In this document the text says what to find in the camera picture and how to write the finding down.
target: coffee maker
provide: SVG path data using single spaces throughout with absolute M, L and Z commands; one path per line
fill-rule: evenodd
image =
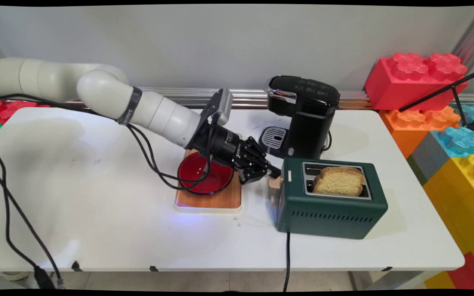
M 296 76 L 275 76 L 267 80 L 268 109 L 292 118 L 289 129 L 267 127 L 259 144 L 275 157 L 319 159 L 327 140 L 339 92 L 328 84 Z

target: bread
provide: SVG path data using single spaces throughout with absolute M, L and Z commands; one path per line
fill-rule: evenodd
M 325 167 L 314 179 L 314 193 L 358 197 L 363 190 L 363 182 L 365 177 L 354 167 Z

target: green toaster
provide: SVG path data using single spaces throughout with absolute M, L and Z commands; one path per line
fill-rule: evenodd
M 357 197 L 313 193 L 314 178 L 324 167 L 354 167 L 365 183 Z M 278 190 L 276 227 L 281 232 L 364 238 L 387 211 L 376 168 L 371 163 L 284 159 Z

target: wooden cutting board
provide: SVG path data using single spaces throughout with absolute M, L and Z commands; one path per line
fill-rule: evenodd
M 195 152 L 197 150 L 187 150 L 184 158 Z M 239 210 L 241 202 L 241 183 L 239 182 L 239 174 L 237 172 L 233 174 L 229 185 L 217 193 L 197 195 L 187 190 L 177 190 L 175 196 L 175 208 L 191 212 L 202 212 L 202 209 L 208 209 L 206 212 L 217 212 L 217 209 Z

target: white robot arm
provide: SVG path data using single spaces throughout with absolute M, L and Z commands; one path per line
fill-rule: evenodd
M 194 148 L 204 157 L 212 155 L 218 163 L 239 172 L 242 184 L 268 175 L 277 178 L 281 173 L 270 166 L 252 137 L 243 141 L 221 126 L 228 121 L 231 109 L 232 96 L 227 89 L 219 90 L 198 114 L 156 92 L 130 86 L 126 75 L 113 66 L 2 58 L 0 96 L 11 94 L 57 103 L 79 98 L 94 112 L 120 124 L 140 125 L 182 148 Z
M 79 98 L 96 113 L 120 118 L 133 87 L 118 68 L 100 64 L 65 64 L 25 58 L 0 59 L 0 96 L 27 94 L 62 103 Z M 156 93 L 143 92 L 130 123 L 186 147 L 200 115 Z

